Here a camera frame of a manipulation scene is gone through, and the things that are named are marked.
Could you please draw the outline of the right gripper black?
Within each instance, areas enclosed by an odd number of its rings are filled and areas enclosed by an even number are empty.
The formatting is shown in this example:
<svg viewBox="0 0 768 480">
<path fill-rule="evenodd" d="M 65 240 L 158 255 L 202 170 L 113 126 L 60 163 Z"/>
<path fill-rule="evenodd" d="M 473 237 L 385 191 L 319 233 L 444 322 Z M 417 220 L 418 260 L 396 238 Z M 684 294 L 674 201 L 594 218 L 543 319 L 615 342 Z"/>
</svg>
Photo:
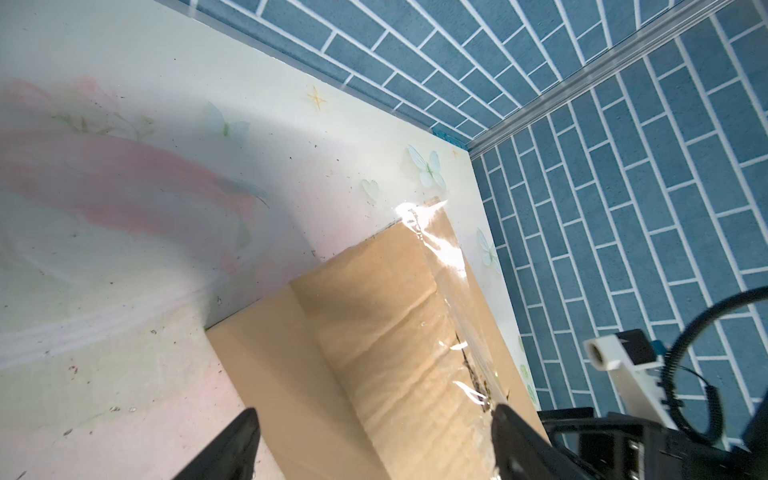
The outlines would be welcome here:
<svg viewBox="0 0 768 480">
<path fill-rule="evenodd" d="M 575 470 L 568 479 L 765 479 L 767 446 L 730 451 L 690 440 L 656 422 L 592 407 L 545 410 L 551 446 Z"/>
</svg>

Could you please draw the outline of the brown cardboard express box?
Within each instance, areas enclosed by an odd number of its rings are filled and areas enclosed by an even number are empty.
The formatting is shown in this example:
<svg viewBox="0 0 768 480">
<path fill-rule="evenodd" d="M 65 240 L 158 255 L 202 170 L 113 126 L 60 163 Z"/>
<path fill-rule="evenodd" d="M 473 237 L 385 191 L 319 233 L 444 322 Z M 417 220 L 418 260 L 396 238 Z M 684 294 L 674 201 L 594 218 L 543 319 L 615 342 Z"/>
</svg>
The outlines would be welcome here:
<svg viewBox="0 0 768 480">
<path fill-rule="evenodd" d="M 209 329 L 288 479 L 493 479 L 496 406 L 544 429 L 443 203 Z"/>
</svg>

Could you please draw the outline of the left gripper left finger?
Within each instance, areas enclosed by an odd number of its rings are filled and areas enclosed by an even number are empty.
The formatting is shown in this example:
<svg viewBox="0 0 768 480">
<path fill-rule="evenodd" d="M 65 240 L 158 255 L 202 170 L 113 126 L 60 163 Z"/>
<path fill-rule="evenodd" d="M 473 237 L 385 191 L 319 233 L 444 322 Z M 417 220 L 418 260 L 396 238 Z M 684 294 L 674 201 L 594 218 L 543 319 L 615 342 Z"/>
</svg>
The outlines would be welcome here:
<svg viewBox="0 0 768 480">
<path fill-rule="evenodd" d="M 257 411 L 246 408 L 174 480 L 252 479 L 260 440 Z"/>
</svg>

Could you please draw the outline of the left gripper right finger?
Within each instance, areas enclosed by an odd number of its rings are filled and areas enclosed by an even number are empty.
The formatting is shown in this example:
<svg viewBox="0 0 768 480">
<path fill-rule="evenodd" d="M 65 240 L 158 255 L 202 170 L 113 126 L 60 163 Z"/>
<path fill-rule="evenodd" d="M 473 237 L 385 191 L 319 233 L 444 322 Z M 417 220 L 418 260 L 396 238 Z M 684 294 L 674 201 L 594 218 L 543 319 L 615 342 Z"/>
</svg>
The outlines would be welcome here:
<svg viewBox="0 0 768 480">
<path fill-rule="evenodd" d="M 506 404 L 497 404 L 491 440 L 501 479 L 590 479 Z"/>
</svg>

